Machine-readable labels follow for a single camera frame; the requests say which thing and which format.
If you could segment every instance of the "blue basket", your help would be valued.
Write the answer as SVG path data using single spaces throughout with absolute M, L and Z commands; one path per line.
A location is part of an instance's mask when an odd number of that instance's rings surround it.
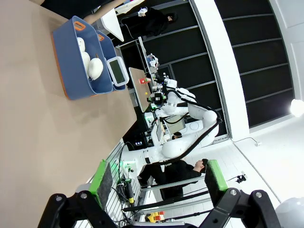
M 96 31 L 96 32 L 99 36 L 100 46 L 101 46 L 101 49 L 103 50 L 105 59 L 108 60 L 108 59 L 116 57 L 116 52 L 115 52 L 111 39 L 107 35 L 102 33 L 101 31 Z M 125 88 L 126 88 L 125 85 L 115 86 L 113 84 L 113 90 L 115 90 L 115 91 L 125 90 Z
M 96 54 L 104 65 L 99 78 L 90 81 L 86 77 L 77 37 L 85 41 L 85 51 L 90 58 Z M 77 16 L 73 16 L 53 32 L 55 55 L 66 96 L 71 100 L 106 94 L 113 90 L 104 54 L 95 29 Z

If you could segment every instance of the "orange handle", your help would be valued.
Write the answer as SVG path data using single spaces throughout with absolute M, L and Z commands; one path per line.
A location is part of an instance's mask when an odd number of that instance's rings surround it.
M 100 35 L 100 34 L 98 34 L 98 36 L 99 36 L 99 41 L 103 41 L 105 38 L 102 36 L 102 35 Z
M 74 28 L 77 31 L 82 31 L 82 30 L 84 30 L 86 28 L 86 26 L 83 23 L 79 22 L 79 21 L 75 21 L 74 22 Z

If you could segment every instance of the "bright light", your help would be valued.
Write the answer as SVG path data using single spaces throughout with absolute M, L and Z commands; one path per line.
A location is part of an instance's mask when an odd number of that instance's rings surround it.
M 292 100 L 290 111 L 296 117 L 300 117 L 304 114 L 304 102 L 296 99 Z

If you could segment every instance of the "green gripper pad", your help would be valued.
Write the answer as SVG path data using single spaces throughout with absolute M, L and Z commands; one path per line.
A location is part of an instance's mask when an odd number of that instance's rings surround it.
M 112 184 L 113 178 L 110 163 L 103 160 L 100 162 L 89 188 L 89 191 L 95 196 L 103 210 L 105 210 Z
M 228 189 L 217 160 L 208 161 L 206 167 L 205 183 L 208 188 L 213 206 L 216 206 L 218 201 Z

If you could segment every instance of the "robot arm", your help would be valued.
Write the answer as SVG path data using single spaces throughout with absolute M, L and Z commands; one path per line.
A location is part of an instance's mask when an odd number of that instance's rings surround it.
M 163 86 L 161 88 L 158 86 L 151 96 L 165 99 L 154 100 L 154 103 L 160 106 L 160 110 L 156 111 L 158 117 L 189 113 L 192 118 L 203 121 L 203 129 L 185 137 L 168 141 L 162 146 L 123 152 L 123 166 L 127 168 L 126 170 L 130 168 L 134 170 L 136 176 L 140 174 L 146 164 L 164 165 L 172 163 L 186 156 L 198 144 L 201 147 L 210 145 L 219 132 L 219 114 L 209 107 L 198 104 L 195 95 L 188 90 L 177 88 L 177 81 L 165 79 Z M 181 102 L 187 102 L 188 107 L 177 107 L 177 104 Z

